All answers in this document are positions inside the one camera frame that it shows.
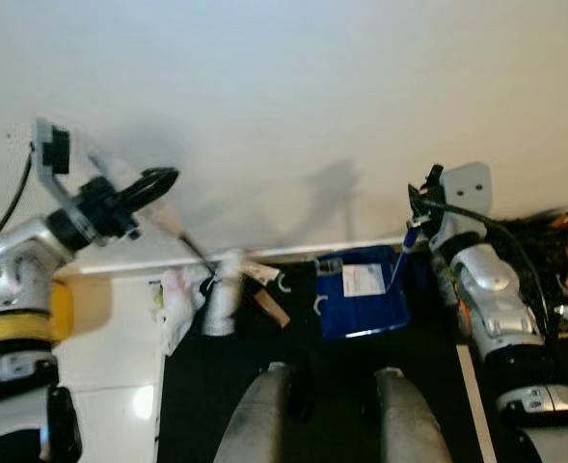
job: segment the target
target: white wall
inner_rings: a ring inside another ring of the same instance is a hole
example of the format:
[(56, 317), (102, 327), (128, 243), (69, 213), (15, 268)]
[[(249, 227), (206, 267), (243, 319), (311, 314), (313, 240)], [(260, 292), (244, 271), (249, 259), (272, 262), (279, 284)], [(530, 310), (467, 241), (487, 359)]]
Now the white wall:
[[(0, 213), (36, 113), (179, 167), (211, 248), (398, 232), (433, 162), (489, 163), (526, 214), (568, 204), (568, 0), (0, 1)], [(32, 184), (18, 219), (52, 205)]]

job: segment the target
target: black cable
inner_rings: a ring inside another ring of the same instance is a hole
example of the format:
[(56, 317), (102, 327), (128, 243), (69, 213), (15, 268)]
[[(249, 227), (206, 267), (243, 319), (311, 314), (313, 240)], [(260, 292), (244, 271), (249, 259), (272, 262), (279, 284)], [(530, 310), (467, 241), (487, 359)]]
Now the black cable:
[(12, 198), (10, 205), (7, 207), (5, 214), (3, 214), (3, 217), (1, 217), (0, 234), (3, 231), (3, 229), (5, 228), (5, 226), (7, 225), (7, 223), (12, 218), (12, 215), (14, 214), (15, 208), (17, 207), (17, 204), (19, 203), (20, 198), (22, 197), (22, 193), (24, 192), (24, 187), (26, 186), (26, 182), (29, 179), (29, 174), (31, 173), (31, 166), (32, 166), (32, 162), (33, 162), (32, 159), (31, 159), (31, 154), (33, 153), (34, 150), (35, 150), (35, 147), (31, 143), (30, 148), (29, 148), (29, 153), (26, 157), (26, 163), (24, 164), (24, 169), (22, 170), (22, 177), (20, 177), (20, 182), (17, 185), (17, 189), (15, 190), (14, 197)]
[(203, 251), (194, 243), (194, 241), (189, 237), (189, 235), (185, 232), (181, 233), (178, 236), (178, 239), (185, 243), (187, 246), (200, 260), (206, 269), (210, 272), (211, 278), (217, 277), (217, 265), (206, 258), (206, 255)]
[(159, 199), (175, 184), (178, 170), (171, 167), (146, 169), (133, 184), (119, 192), (119, 200), (131, 212)]
[(438, 203), (431, 200), (426, 200), (424, 198), (414, 198), (414, 202), (419, 202), (426, 205), (429, 208), (445, 210), (447, 212), (452, 212), (453, 214), (463, 215), (465, 217), (469, 217), (474, 219), (478, 222), (485, 224), (487, 227), (492, 229), (496, 229), (498, 232), (501, 232), (504, 236), (508, 238), (508, 240), (513, 245), (513, 248), (520, 254), (521, 258), (524, 260), (524, 263), (528, 267), (530, 273), (532, 274), (532, 279), (534, 280), (534, 285), (536, 286), (536, 290), (538, 291), (539, 298), (541, 300), (541, 306), (543, 307), (543, 317), (542, 317), (542, 325), (541, 330), (546, 337), (546, 340), (549, 338), (551, 339), (554, 336), (554, 332), (551, 330), (551, 316), (550, 310), (547, 306), (547, 300), (545, 299), (545, 292), (543, 291), (543, 286), (541, 284), (541, 279), (538, 276), (538, 272), (536, 271), (536, 267), (530, 258), (528, 257), (526, 250), (522, 246), (522, 243), (519, 242), (517, 237), (511, 231), (505, 227), (503, 224), (496, 222), (495, 220), (490, 219), (489, 217), (474, 212), (472, 210), (465, 209), (464, 207), (459, 207), (457, 205), (452, 204), (445, 204), (445, 203)]

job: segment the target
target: blue pen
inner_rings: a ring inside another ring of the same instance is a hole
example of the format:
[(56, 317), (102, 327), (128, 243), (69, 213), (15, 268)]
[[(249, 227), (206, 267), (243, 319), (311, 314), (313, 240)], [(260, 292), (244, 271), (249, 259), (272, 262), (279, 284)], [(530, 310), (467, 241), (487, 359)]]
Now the blue pen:
[(397, 280), (400, 279), (404, 269), (406, 268), (406, 262), (408, 261), (408, 257), (412, 252), (412, 248), (417, 242), (417, 237), (419, 236), (419, 227), (410, 227), (406, 232), (406, 235), (403, 238), (403, 243), (401, 244), (401, 254), (399, 255), (399, 259), (395, 264), (395, 269), (392, 271), (391, 282), (389, 283), (389, 287), (387, 288), (387, 293), (391, 290), (392, 284)]

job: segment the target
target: yellow tape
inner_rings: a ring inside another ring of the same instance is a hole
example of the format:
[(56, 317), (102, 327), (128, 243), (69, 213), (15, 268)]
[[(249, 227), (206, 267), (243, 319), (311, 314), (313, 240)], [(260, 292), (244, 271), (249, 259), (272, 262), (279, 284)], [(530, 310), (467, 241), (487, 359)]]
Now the yellow tape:
[(48, 317), (38, 313), (0, 315), (0, 340), (50, 340)]
[(54, 281), (50, 294), (50, 338), (66, 340), (73, 329), (73, 296), (69, 286)]

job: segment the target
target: blue box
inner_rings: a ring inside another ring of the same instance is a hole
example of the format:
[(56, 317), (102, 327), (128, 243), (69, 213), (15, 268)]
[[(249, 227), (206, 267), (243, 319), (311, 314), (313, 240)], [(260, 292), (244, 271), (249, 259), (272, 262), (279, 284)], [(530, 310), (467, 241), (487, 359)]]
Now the blue box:
[(318, 262), (316, 307), (323, 338), (355, 338), (410, 322), (402, 281), (393, 281), (387, 292), (396, 264), (391, 246), (340, 251)]

